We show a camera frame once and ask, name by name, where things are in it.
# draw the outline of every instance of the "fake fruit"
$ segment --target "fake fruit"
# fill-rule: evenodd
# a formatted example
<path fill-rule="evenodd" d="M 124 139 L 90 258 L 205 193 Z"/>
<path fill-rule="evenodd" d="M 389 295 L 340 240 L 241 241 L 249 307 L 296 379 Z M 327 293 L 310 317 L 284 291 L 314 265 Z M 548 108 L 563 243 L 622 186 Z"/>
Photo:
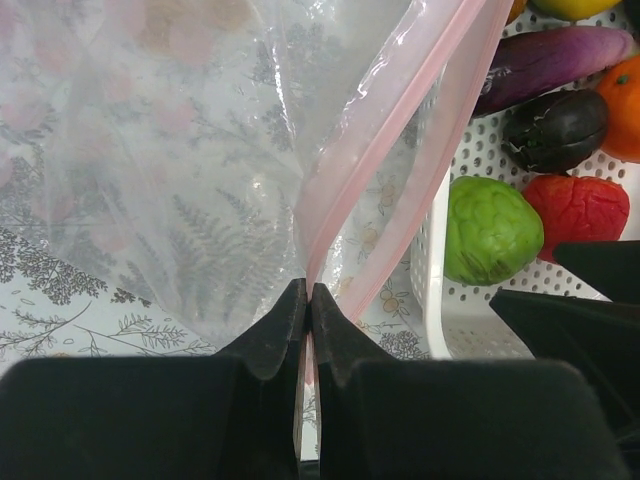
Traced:
<path fill-rule="evenodd" d="M 621 0 L 533 0 L 547 15 L 576 22 L 610 9 Z"/>
<path fill-rule="evenodd" d="M 568 26 L 500 40 L 473 115 L 496 113 L 618 64 L 634 45 L 617 28 Z"/>
<path fill-rule="evenodd" d="M 563 242 L 606 242 L 620 238 L 629 218 L 629 196 L 616 183 L 597 177 L 542 175 L 522 192 L 544 224 L 541 260 L 555 263 Z"/>
<path fill-rule="evenodd" d="M 451 184 L 444 274 L 465 285 L 494 285 L 527 266 L 542 248 L 538 214 L 506 183 L 459 177 Z"/>
<path fill-rule="evenodd" d="M 598 92 L 549 93 L 514 112 L 503 130 L 502 149 L 524 170 L 564 173 L 600 148 L 608 117 Z"/>
<path fill-rule="evenodd" d="M 513 0 L 511 11 L 509 12 L 509 18 L 507 18 L 507 25 L 518 18 L 520 14 L 524 12 L 525 8 L 527 8 L 527 0 Z"/>
<path fill-rule="evenodd" d="M 602 149 L 620 160 L 640 163 L 640 56 L 612 68 L 596 90 L 609 107 Z"/>

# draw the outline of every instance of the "white plastic basket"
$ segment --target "white plastic basket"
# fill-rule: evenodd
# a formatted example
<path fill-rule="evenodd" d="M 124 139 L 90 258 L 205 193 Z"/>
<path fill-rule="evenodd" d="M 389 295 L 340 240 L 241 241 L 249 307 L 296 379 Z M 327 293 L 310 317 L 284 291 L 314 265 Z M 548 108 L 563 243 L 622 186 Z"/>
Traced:
<path fill-rule="evenodd" d="M 504 36 L 563 23 L 540 18 L 527 10 L 505 29 Z M 578 23 L 631 29 L 622 4 Z M 594 80 L 597 79 L 585 79 L 563 88 L 590 85 Z M 451 162 L 450 176 L 440 187 L 411 248 L 411 283 L 423 307 L 427 341 L 433 358 L 531 356 L 527 347 L 489 307 L 489 300 L 500 288 L 602 298 L 564 268 L 540 260 L 511 280 L 492 287 L 463 286 L 444 278 L 449 182 L 460 175 L 480 175 L 502 180 L 521 190 L 533 176 L 516 168 L 500 149 L 502 127 L 508 115 L 509 112 L 501 112 L 469 124 Z M 620 183 L 631 199 L 631 215 L 622 238 L 640 238 L 640 165 L 625 164 L 597 152 L 572 174 L 597 176 Z"/>

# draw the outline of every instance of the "ziplock bag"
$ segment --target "ziplock bag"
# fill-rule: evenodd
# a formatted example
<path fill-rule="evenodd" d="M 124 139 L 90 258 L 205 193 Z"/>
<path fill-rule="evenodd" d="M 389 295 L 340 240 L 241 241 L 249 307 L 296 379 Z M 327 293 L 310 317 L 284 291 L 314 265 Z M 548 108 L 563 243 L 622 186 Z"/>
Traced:
<path fill-rule="evenodd" d="M 66 272 L 79 290 L 113 281 L 218 346 L 295 277 L 356 318 L 435 195 L 510 4 L 0 0 L 0 222 L 84 272 Z M 416 155 L 394 143 L 425 95 Z M 64 303 L 52 272 L 34 281 Z"/>

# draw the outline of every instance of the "orange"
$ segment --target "orange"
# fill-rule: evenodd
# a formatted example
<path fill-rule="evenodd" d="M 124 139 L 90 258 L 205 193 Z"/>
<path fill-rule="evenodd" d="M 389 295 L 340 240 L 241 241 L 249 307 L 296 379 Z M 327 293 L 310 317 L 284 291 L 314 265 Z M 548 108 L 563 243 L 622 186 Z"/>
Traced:
<path fill-rule="evenodd" d="M 596 90 L 609 106 L 609 129 L 602 150 L 640 163 L 640 56 L 612 68 Z"/>

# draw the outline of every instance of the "toy custard apple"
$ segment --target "toy custard apple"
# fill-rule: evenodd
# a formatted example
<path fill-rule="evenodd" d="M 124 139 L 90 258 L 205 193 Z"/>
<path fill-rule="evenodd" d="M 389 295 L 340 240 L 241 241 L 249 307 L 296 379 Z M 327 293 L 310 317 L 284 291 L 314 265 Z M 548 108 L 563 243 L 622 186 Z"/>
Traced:
<path fill-rule="evenodd" d="M 444 274 L 465 285 L 494 285 L 522 270 L 544 243 L 542 221 L 506 183 L 459 177 L 451 184 Z"/>

